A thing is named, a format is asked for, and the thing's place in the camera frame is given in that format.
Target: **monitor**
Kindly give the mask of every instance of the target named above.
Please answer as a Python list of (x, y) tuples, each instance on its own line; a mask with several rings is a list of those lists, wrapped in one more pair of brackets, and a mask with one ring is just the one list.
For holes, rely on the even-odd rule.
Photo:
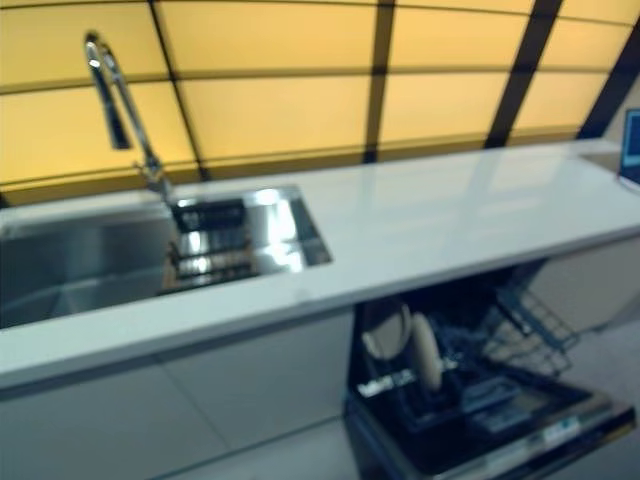
[(627, 110), (622, 138), (620, 176), (640, 184), (640, 108)]

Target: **white countertop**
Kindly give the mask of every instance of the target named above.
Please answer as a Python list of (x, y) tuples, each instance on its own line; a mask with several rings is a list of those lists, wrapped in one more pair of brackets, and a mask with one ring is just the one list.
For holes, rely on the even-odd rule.
[[(0, 387), (640, 234), (640, 195), (579, 159), (604, 140), (512, 147), (180, 187), (297, 185), (333, 255), (259, 277), (0, 331)], [(157, 201), (125, 192), (0, 211), (0, 222)]]

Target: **dish rack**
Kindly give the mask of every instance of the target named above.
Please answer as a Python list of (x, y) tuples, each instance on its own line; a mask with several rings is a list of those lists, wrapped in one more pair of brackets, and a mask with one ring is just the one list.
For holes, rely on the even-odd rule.
[[(544, 376), (557, 377), (571, 367), (567, 351), (578, 343), (578, 334), (521, 280), (481, 282), (472, 290), (468, 301), (458, 299), (444, 305), (436, 301), (431, 311), (424, 312), (442, 358), (439, 391), (418, 381), (411, 342), (395, 358), (380, 360), (367, 354), (361, 332), (356, 330), (351, 384), (358, 384), (359, 396), (374, 409), (394, 412), (408, 432), (452, 421), (482, 422), (492, 407), (504, 406), (520, 394), (518, 379), (552, 388), (553, 382)], [(576, 400), (572, 398), (575, 392), (569, 390), (554, 395), (558, 401)], [(514, 424), (525, 420), (517, 418), (516, 409), (509, 413), (503, 407), (502, 412), (512, 415), (507, 421)]]
[(177, 234), (169, 243), (162, 293), (257, 275), (241, 200), (187, 203), (171, 213)]

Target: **kitchen sink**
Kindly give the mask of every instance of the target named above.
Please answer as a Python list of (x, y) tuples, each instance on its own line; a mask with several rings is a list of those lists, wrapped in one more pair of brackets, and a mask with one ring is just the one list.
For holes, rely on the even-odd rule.
[(331, 261), (293, 186), (5, 225), (0, 328)]

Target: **chrome faucet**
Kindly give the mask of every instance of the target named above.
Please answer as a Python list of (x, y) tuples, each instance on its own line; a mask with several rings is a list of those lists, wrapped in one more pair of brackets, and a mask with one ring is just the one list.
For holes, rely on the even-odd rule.
[(153, 153), (151, 145), (149, 144), (149, 137), (142, 126), (138, 111), (133, 103), (133, 98), (131, 98), (131, 94), (129, 93), (127, 82), (113, 52), (109, 48), (109, 45), (100, 37), (100, 34), (95, 31), (89, 31), (85, 35), (84, 49), (87, 55), (91, 77), (98, 90), (98, 95), (104, 108), (111, 145), (113, 148), (119, 150), (131, 148), (131, 142), (122, 124), (118, 107), (114, 102), (113, 95), (111, 95), (111, 88), (105, 79), (103, 65), (106, 66), (111, 81), (116, 84), (124, 108), (129, 115), (129, 120), (138, 138), (138, 143), (140, 143), (140, 147), (144, 153), (144, 163), (139, 164), (136, 162), (133, 166), (137, 168), (145, 178), (149, 190), (160, 194), (163, 201), (171, 207), (174, 204), (171, 182), (169, 182), (162, 168), (160, 159)]

